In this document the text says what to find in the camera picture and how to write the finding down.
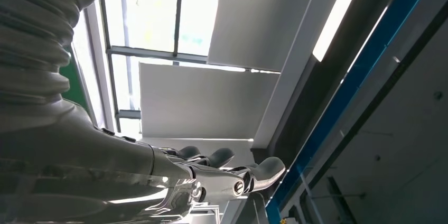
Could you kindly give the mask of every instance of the glass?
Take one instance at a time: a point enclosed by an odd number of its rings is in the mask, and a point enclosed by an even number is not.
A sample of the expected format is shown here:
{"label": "glass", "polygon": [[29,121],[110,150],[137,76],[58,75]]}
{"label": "glass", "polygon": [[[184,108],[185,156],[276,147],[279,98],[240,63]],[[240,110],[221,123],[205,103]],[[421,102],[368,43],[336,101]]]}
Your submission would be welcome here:
{"label": "glass", "polygon": [[174,51],[177,0],[106,0],[111,45]]}
{"label": "glass", "polygon": [[120,127],[123,134],[142,133],[142,120],[120,118]]}
{"label": "glass", "polygon": [[173,61],[155,58],[128,58],[130,59],[129,73],[127,71],[126,56],[112,55],[118,109],[140,110],[140,69],[138,64],[142,62],[172,65]]}
{"label": "glass", "polygon": [[218,0],[182,0],[179,52],[207,56]]}

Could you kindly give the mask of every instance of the white ceiling panel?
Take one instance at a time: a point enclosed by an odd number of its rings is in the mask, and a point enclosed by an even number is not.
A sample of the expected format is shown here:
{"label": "white ceiling panel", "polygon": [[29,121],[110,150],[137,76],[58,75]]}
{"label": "white ceiling panel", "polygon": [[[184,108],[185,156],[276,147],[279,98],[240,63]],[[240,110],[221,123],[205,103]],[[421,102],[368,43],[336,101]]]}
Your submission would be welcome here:
{"label": "white ceiling panel", "polygon": [[140,64],[142,131],[158,138],[253,138],[278,74]]}
{"label": "white ceiling panel", "polygon": [[309,0],[219,0],[210,64],[281,71]]}

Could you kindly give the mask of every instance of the blue wall trim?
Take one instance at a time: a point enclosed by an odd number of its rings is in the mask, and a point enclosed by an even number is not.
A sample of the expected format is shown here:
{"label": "blue wall trim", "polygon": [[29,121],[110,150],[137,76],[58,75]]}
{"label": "blue wall trim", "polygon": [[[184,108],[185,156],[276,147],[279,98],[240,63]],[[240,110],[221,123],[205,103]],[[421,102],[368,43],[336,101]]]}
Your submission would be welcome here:
{"label": "blue wall trim", "polygon": [[281,220],[279,206],[301,181],[300,174],[308,165],[319,146],[330,133],[344,110],[364,83],[385,49],[408,18],[419,0],[393,0],[384,13],[377,28],[358,56],[344,82],[337,90],[326,111],[314,128],[304,147],[278,186],[270,202],[266,206],[269,223],[278,224]]}

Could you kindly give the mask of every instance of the fluorescent light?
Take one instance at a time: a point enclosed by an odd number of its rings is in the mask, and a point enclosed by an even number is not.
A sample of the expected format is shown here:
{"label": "fluorescent light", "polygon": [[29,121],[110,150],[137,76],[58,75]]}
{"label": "fluorescent light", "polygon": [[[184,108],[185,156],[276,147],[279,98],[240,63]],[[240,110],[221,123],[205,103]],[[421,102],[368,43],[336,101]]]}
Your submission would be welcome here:
{"label": "fluorescent light", "polygon": [[333,9],[326,20],[322,33],[313,50],[313,55],[319,60],[319,62],[322,61],[325,56],[331,40],[333,40],[333,37],[341,24],[342,18],[344,18],[344,15],[346,14],[350,2],[351,0],[336,0],[334,3]]}
{"label": "fluorescent light", "polygon": [[372,30],[370,31],[369,35],[367,36],[366,40],[364,41],[364,43],[361,46],[361,49],[359,49],[358,54],[356,54],[356,57],[353,59],[353,62],[351,63],[349,69],[347,70],[347,72],[350,71],[350,69],[353,67],[354,62],[356,61],[356,59],[358,58],[359,54],[361,54],[362,49],[364,49],[364,46],[366,46],[367,41],[369,41],[370,36],[372,35],[372,33],[375,31],[375,29],[378,26],[379,21],[381,21],[381,18],[384,16],[384,13],[387,11],[387,7],[384,8],[384,10],[382,11],[381,15],[379,16],[377,22],[375,23],[374,27],[372,28]]}

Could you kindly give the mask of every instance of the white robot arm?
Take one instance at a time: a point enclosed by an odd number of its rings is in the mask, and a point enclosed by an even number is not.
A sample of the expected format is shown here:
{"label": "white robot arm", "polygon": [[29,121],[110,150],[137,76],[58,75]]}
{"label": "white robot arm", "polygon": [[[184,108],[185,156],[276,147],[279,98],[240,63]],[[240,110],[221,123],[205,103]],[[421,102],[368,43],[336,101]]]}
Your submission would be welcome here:
{"label": "white robot arm", "polygon": [[94,0],[0,0],[0,222],[160,223],[195,202],[262,190],[283,173],[218,169],[229,150],[157,148],[93,126],[59,68],[79,12]]}

